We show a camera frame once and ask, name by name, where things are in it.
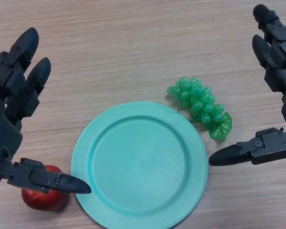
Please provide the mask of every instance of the wood grain surface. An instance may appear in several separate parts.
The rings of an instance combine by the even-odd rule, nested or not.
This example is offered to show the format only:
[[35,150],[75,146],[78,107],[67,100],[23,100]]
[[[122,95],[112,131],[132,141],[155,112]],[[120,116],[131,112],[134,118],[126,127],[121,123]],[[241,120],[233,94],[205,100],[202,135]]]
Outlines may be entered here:
[[[258,130],[286,127],[281,95],[271,92],[251,48],[261,32],[255,0],[0,0],[0,52],[29,27],[40,35],[33,59],[52,72],[35,114],[23,120],[21,157],[70,172],[74,145],[102,111],[124,102],[169,105],[166,88],[197,76],[233,117],[210,156]],[[286,23],[286,0],[264,0]],[[0,229],[100,229],[72,196],[61,213],[28,208],[20,189],[0,184]],[[286,159],[209,167],[205,193],[177,229],[286,229]]]

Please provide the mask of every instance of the plastic grapes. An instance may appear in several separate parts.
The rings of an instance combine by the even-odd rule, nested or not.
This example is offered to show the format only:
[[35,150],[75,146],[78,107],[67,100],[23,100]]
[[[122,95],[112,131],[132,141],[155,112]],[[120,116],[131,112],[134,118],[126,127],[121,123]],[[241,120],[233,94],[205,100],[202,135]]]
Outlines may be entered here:
[[221,104],[215,103],[211,88],[203,87],[201,81],[193,77],[182,77],[167,93],[188,109],[194,122],[202,122],[214,140],[225,141],[232,129],[232,118],[224,112]]

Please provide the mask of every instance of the grape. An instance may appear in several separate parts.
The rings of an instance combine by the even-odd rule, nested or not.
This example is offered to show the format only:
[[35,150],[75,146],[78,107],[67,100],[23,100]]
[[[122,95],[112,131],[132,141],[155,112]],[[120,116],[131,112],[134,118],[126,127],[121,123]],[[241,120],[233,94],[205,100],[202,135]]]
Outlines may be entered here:
[[203,123],[209,123],[209,122],[211,122],[210,115],[209,115],[208,113],[206,113],[206,112],[202,112],[202,113],[201,113],[201,121],[202,121]]
[[195,82],[199,81],[197,78],[193,77],[190,79],[190,83],[193,84]]
[[210,97],[210,100],[209,100],[209,104],[214,104],[215,103],[215,96],[214,95],[211,95],[211,97]]
[[173,95],[175,93],[175,87],[174,86],[171,86],[169,88],[167,88],[166,92],[169,94],[169,95]]
[[180,98],[184,101],[188,101],[191,98],[192,93],[190,92],[181,92]]
[[175,94],[175,95],[180,95],[180,93],[181,93],[180,88],[179,88],[179,87],[175,87],[175,89],[174,89],[174,94]]
[[222,122],[222,120],[223,120],[223,114],[221,114],[221,113],[215,113],[215,114],[213,114],[212,115],[212,119],[215,121],[215,122],[217,122],[217,123],[221,123]]
[[182,83],[189,83],[189,79],[186,78],[186,77],[181,77],[181,79],[179,80],[179,83],[182,84]]
[[191,110],[192,111],[199,111],[202,109],[202,107],[204,106],[204,103],[201,101],[197,101],[195,103],[192,104]]
[[202,94],[212,94],[212,89],[211,89],[211,88],[208,88],[208,87],[205,87],[205,88],[202,90]]
[[192,83],[192,87],[202,87],[202,83],[199,80],[197,80]]
[[225,110],[225,107],[221,104],[214,105],[214,112],[221,114]]
[[211,113],[214,110],[214,107],[212,104],[206,104],[204,105],[204,111],[207,113]]
[[198,100],[199,100],[199,98],[198,97],[194,97],[193,94],[192,94],[191,99],[190,99],[191,104],[197,102]]
[[202,93],[202,89],[199,86],[192,86],[193,97],[200,97]]
[[204,103],[209,103],[211,100],[211,94],[202,94],[200,99]]
[[190,91],[192,85],[189,82],[180,82],[181,91]]

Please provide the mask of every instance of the screw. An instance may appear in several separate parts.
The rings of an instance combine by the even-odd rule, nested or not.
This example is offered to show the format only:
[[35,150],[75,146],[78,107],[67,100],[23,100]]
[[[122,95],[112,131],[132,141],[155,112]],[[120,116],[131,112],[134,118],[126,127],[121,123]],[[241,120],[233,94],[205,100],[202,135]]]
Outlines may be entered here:
[[260,147],[262,145],[262,142],[260,140],[257,140],[254,142],[255,147]]

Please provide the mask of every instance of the plate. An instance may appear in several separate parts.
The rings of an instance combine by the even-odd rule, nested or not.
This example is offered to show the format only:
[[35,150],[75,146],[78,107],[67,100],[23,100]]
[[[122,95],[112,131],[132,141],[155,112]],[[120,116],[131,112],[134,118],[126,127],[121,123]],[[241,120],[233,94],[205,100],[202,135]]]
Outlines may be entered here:
[[71,175],[91,194],[82,208],[108,229],[168,229],[200,200],[207,181],[204,144],[175,110],[152,102],[113,107],[91,121],[73,151]]

